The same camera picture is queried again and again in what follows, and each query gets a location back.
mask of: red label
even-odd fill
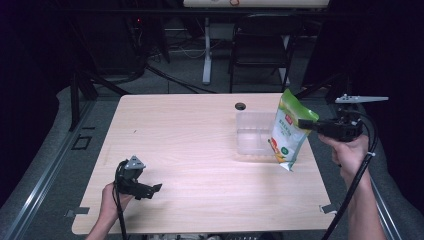
[[[286,121],[292,125],[293,124],[293,120],[291,120],[290,116],[286,114]]]

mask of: plastic bag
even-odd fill
[[[304,107],[289,89],[284,91],[278,104],[272,136],[268,140],[282,167],[291,171],[300,147],[310,133],[310,130],[298,127],[298,120],[315,122],[318,118],[318,114]]]

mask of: gray floor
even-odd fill
[[[214,43],[217,45],[213,48],[211,84],[207,86],[201,83],[204,59],[201,51],[178,49],[175,52],[171,51],[170,64],[161,57],[152,58],[149,64],[199,88],[217,93],[228,93],[229,44],[218,41]],[[297,46],[290,72],[290,89],[295,93],[301,90],[302,76],[312,49],[313,39],[301,39]],[[269,76],[269,72],[266,71],[238,75],[238,79],[246,80],[249,76],[253,79],[265,77],[269,81],[278,81],[278,74]],[[119,77],[109,76],[108,79],[114,81]],[[146,71],[135,81],[118,86],[132,94],[192,93],[150,71]],[[71,231],[73,218],[64,215],[67,210],[79,206],[119,101],[117,94],[104,86],[96,85],[96,89],[100,94],[97,101],[91,102],[81,98],[82,120],[73,132],[68,131],[71,124],[69,88],[57,95],[60,100],[60,109],[54,126],[25,176],[0,210],[0,239],[11,236],[17,236],[20,239],[83,239],[83,236],[76,236]],[[258,90],[278,92],[280,87],[258,88],[246,85],[235,89],[238,92]],[[323,101],[324,93],[325,90],[317,92],[312,98],[302,102],[319,113],[321,118],[330,118],[333,117],[333,108]],[[78,136],[91,137],[87,149],[72,150],[72,145]],[[338,168],[330,160],[330,149],[317,140],[315,133],[312,133],[309,139],[331,201],[341,202],[346,191],[339,177]],[[394,225],[403,239],[424,239],[423,216],[405,201],[396,188],[396,184],[387,174],[382,146],[378,147],[377,154],[370,169]],[[34,193],[40,192],[43,194],[34,198],[37,197]],[[347,224],[344,217],[331,239],[346,239],[346,233]],[[284,232],[281,236],[283,239],[320,239],[323,234],[324,231],[299,231]],[[110,239],[120,239],[120,236],[110,236]],[[395,234],[390,239],[399,238]]]

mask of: transparent plastic box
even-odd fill
[[[237,152],[243,155],[274,155],[268,139],[274,127],[275,112],[238,112]]]

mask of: tabletop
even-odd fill
[[[329,0],[184,0],[185,7],[326,8]]]
[[[88,234],[101,191],[118,164],[136,155],[139,182],[162,183],[124,212],[129,234],[326,229],[330,203],[309,142],[289,172],[273,156],[237,153],[235,104],[276,112],[281,94],[127,95],[121,98],[72,231]],[[120,233],[119,221],[110,233]]]

